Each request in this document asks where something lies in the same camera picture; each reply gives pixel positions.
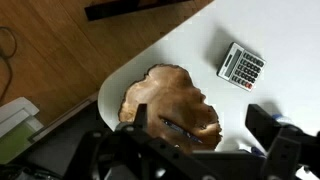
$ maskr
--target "white table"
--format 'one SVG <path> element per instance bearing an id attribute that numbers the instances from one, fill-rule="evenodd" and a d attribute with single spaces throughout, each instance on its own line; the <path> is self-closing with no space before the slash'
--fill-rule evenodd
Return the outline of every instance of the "white table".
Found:
<path id="1" fill-rule="evenodd" d="M 248 104 L 281 112 L 305 132 L 320 130 L 320 1 L 215 0 L 109 76 L 99 93 L 99 111 L 114 129 L 126 88 L 154 64 L 177 64 L 215 107 L 223 141 L 233 149 L 242 139 L 257 145 L 245 128 Z M 216 76 L 235 41 L 267 61 L 252 92 Z"/>

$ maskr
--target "black wire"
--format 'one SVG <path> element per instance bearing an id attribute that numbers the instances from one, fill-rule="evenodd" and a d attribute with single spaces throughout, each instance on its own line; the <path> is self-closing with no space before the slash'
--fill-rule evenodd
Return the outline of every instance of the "black wire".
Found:
<path id="1" fill-rule="evenodd" d="M 12 58 L 16 54 L 18 45 L 17 45 L 17 39 L 14 36 L 13 31 L 9 27 L 0 26 L 0 30 L 7 31 L 10 34 L 10 36 L 11 36 L 11 38 L 13 40 L 13 43 L 14 43 L 14 47 L 13 47 L 12 53 L 10 53 L 9 55 L 6 55 L 4 53 L 4 51 L 0 48 L 0 58 L 3 59 L 5 65 L 8 68 L 8 73 L 9 73 L 8 81 L 7 81 L 7 83 L 6 83 L 5 87 L 4 87 L 4 90 L 3 90 L 3 92 L 2 92 L 2 94 L 0 96 L 0 106 L 1 106 L 2 105 L 2 101 L 3 101 L 4 97 L 6 96 L 6 94 L 8 92 L 8 89 L 9 89 L 9 87 L 11 85 L 12 78 L 13 78 L 12 67 L 10 65 L 9 59 Z"/>

